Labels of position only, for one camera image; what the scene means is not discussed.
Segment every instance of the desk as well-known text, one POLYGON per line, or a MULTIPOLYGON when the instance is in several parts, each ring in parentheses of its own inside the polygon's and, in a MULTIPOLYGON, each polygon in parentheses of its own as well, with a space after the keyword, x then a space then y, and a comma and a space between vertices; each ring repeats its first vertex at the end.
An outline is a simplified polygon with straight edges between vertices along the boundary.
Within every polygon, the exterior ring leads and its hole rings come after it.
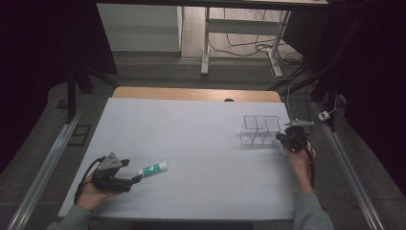
POLYGON ((119 178, 163 161, 169 168, 107 200, 96 217, 293 219, 297 188, 286 155, 278 141, 242 145, 239 132, 245 115, 278 116, 281 129, 288 122, 275 92, 118 88, 107 102, 59 215, 65 216, 72 206, 90 163, 114 151, 119 159, 130 160, 119 178), (236 102, 223 102, 225 98, 236 102))

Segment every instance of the glue stick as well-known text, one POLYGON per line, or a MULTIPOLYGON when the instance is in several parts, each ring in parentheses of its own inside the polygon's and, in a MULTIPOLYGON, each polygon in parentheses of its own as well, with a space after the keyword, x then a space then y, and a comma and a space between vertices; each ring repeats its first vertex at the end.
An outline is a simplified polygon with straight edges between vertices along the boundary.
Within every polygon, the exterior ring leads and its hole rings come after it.
POLYGON ((149 176, 149 175, 160 173, 160 172, 165 171, 167 169, 168 169, 168 163, 167 162, 162 162, 162 163, 155 164, 153 166, 145 167, 145 168, 143 168, 141 170, 138 170, 138 174, 142 174, 143 177, 146 177, 146 176, 149 176))

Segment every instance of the gray carpet floor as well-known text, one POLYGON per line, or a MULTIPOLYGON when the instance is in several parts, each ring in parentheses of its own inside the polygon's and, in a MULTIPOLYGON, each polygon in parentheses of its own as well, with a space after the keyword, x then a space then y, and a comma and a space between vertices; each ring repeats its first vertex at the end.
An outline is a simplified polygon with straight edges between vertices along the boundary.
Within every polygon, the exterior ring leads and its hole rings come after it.
MULTIPOLYGON (((214 88, 266 90, 277 82, 266 61, 211 60, 209 76, 200 76, 197 60, 163 57, 116 57, 119 76, 110 76, 120 85, 149 87, 214 88)), ((297 66, 284 66, 286 75, 297 66)), ((84 107, 78 127, 62 153, 54 173, 31 215, 26 229, 45 229, 56 216, 91 137, 102 115, 103 108, 114 92, 105 82, 91 77, 95 89, 84 107)), ((289 81, 287 87, 299 80, 289 81)), ((349 183, 333 154, 332 148, 312 110, 306 92, 313 85, 289 96, 288 108, 293 118, 315 122, 310 141, 318 152, 316 158, 316 185, 322 205, 330 214, 335 229, 370 229, 352 193, 349 183)), ((9 166, 0 175, 0 229, 6 229, 22 198, 30 187, 38 169, 58 136, 67 118, 66 83, 49 92, 48 105, 30 136, 9 166)), ((386 229, 404 229, 406 226, 406 199, 396 187, 373 152, 347 125, 344 118, 345 103, 338 102, 335 124, 350 160, 382 218, 386 229)), ((292 229, 292 221, 257 221, 235 223, 177 223, 144 222, 122 219, 94 219, 92 229, 292 229)))

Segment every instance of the human arm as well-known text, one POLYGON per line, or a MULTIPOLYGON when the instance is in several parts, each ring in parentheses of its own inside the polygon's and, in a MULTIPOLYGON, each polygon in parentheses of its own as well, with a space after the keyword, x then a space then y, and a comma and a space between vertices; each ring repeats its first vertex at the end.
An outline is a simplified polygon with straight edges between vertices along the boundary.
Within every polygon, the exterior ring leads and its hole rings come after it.
POLYGON ((106 199, 120 193, 111 193, 96 189, 92 184, 92 175, 84 180, 78 202, 74 204, 61 222, 51 223, 47 230, 88 229, 87 224, 95 211, 106 199))
MULTIPOLYGON (((316 156, 311 147, 309 152, 316 156)), ((305 150, 293 152, 284 149, 288 162, 298 182, 298 197, 295 201, 294 229, 334 229, 329 215, 323 210, 310 184, 309 160, 305 150)))

